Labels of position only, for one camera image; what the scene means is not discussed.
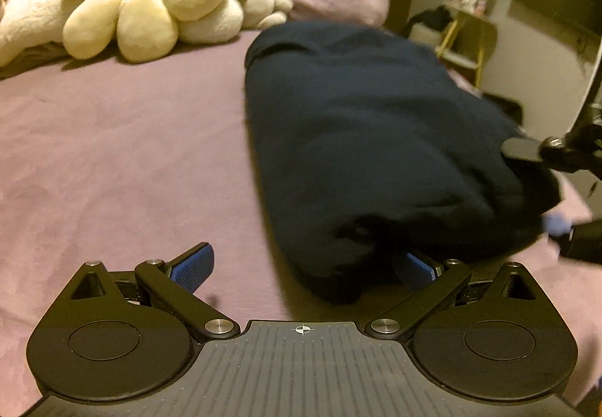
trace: stuffed animal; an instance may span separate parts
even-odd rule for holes
[[[178,40],[215,44],[242,29],[284,23],[292,6],[290,0],[7,0],[0,67],[49,42],[89,59],[113,39],[126,60],[147,62],[169,54]]]

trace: round metal pivot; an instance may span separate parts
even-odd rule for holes
[[[234,324],[224,318],[216,318],[205,324],[205,330],[212,334],[227,334],[232,329],[234,329]]]
[[[401,327],[399,322],[390,318],[379,318],[370,324],[370,328],[379,334],[394,334]]]
[[[565,143],[564,140],[556,138],[556,137],[548,137],[544,141],[544,147],[552,147],[554,149],[562,149]]]

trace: wall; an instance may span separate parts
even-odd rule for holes
[[[413,0],[410,14],[442,1]],[[519,100],[525,107],[525,128],[535,137],[563,135],[582,104],[599,42],[582,42],[577,32],[512,0],[497,0],[491,19],[497,25],[497,42],[483,88]],[[581,43],[588,45],[584,58],[577,54]]]

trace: purple bedsheet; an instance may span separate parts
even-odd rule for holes
[[[243,57],[255,37],[181,49],[141,65],[108,52],[0,82],[0,415],[37,400],[25,347],[79,266],[130,270],[212,243],[216,268],[197,292],[245,326],[250,319],[365,323],[402,287],[333,308],[291,279],[255,188],[245,127]],[[558,209],[589,212],[572,188]],[[567,389],[576,403],[602,374],[602,269],[559,262],[541,239],[516,258],[532,270],[579,344]]]

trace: folded dark blue blanket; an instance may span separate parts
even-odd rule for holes
[[[560,200],[549,170],[508,161],[519,135],[433,53],[381,30],[287,23],[246,56],[248,122],[275,239],[318,295],[352,301],[387,255],[499,255]]]

